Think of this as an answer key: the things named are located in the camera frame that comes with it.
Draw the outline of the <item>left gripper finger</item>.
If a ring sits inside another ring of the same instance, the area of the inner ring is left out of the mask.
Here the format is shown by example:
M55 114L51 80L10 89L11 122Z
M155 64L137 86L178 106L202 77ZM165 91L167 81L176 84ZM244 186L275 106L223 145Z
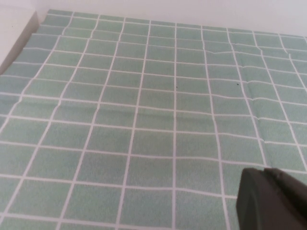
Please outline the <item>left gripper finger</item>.
M307 186L277 168L244 168L236 213L241 230L305 230Z

